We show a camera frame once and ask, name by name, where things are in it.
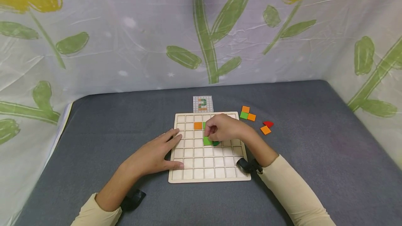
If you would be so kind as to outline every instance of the orange piece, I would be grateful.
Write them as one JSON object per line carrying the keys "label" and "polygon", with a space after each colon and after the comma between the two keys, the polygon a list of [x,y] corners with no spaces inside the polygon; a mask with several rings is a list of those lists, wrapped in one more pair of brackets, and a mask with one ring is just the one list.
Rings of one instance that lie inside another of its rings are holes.
{"label": "orange piece", "polygon": [[194,130],[202,129],[202,122],[194,122]]}
{"label": "orange piece", "polygon": [[262,128],[260,128],[260,130],[266,135],[271,133],[271,129],[267,126],[263,126]]}
{"label": "orange piece", "polygon": [[256,115],[255,115],[255,114],[249,113],[249,114],[248,114],[248,117],[247,117],[247,120],[255,121],[255,118],[256,118]]}
{"label": "orange piece", "polygon": [[244,112],[244,113],[249,113],[250,112],[250,107],[243,106],[241,108],[241,111]]}

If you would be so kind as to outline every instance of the green leaf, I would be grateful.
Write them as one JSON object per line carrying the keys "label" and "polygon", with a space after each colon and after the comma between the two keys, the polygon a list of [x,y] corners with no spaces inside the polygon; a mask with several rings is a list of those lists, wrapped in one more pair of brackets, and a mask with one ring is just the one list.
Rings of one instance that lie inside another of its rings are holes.
{"label": "green leaf", "polygon": [[39,109],[52,113],[50,105],[51,86],[48,81],[39,81],[32,91],[32,97]]}
{"label": "green leaf", "polygon": [[267,6],[265,11],[262,13],[262,16],[269,27],[275,27],[281,22],[278,10],[270,5]]}
{"label": "green leaf", "polygon": [[370,72],[373,66],[374,43],[364,36],[355,43],[355,74],[365,75]]}
{"label": "green leaf", "polygon": [[0,120],[0,145],[14,138],[19,132],[18,123],[13,119]]}
{"label": "green leaf", "polygon": [[228,0],[211,29],[211,39],[217,43],[224,38],[243,13],[248,0]]}
{"label": "green leaf", "polygon": [[196,69],[202,62],[200,57],[178,46],[166,47],[166,55],[172,61],[175,61],[183,67],[187,67],[190,69]]}
{"label": "green leaf", "polygon": [[306,31],[308,28],[312,27],[317,20],[310,20],[306,22],[300,22],[291,27],[287,28],[281,35],[281,38],[290,38]]}
{"label": "green leaf", "polygon": [[222,76],[229,73],[230,71],[238,67],[240,63],[241,63],[241,57],[231,58],[218,69],[218,75]]}
{"label": "green leaf", "polygon": [[397,112],[396,106],[377,99],[366,99],[362,101],[360,107],[368,113],[384,118],[393,117]]}
{"label": "green leaf", "polygon": [[69,36],[56,43],[56,49],[61,54],[72,54],[82,50],[89,40],[89,35],[86,32],[78,33],[74,36]]}
{"label": "green leaf", "polygon": [[37,31],[19,23],[0,21],[0,33],[4,36],[22,39],[38,39]]}

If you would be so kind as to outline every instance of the right hand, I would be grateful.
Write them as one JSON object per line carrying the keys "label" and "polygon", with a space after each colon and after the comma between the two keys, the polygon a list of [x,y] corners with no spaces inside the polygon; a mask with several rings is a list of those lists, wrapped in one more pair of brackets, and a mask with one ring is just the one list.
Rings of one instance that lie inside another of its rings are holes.
{"label": "right hand", "polygon": [[254,130],[246,123],[222,113],[206,122],[204,136],[208,136],[210,141],[242,140],[246,133],[252,133],[252,131]]}

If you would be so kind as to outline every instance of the cream sleeve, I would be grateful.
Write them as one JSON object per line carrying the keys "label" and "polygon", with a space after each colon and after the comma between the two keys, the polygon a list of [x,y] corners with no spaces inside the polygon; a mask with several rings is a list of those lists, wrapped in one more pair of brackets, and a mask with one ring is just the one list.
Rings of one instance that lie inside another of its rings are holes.
{"label": "cream sleeve", "polygon": [[325,208],[310,186],[279,155],[260,175],[288,212],[295,226],[334,226]]}
{"label": "cream sleeve", "polygon": [[95,194],[92,194],[88,201],[81,208],[79,215],[71,226],[115,226],[121,215],[121,208],[107,212],[102,210],[95,201]]}

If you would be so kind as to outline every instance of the wooden grid board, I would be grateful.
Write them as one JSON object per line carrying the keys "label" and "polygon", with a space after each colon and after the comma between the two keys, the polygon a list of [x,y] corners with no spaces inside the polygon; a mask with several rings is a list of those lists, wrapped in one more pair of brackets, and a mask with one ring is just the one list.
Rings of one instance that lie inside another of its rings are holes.
{"label": "wooden grid board", "polygon": [[195,122],[206,122],[219,113],[239,119],[237,112],[176,113],[174,128],[183,137],[172,149],[170,160],[184,163],[184,169],[170,170],[169,183],[199,183],[220,181],[249,181],[251,175],[236,166],[244,157],[244,143],[238,139],[222,141],[217,146],[203,144],[203,129],[195,130]]}

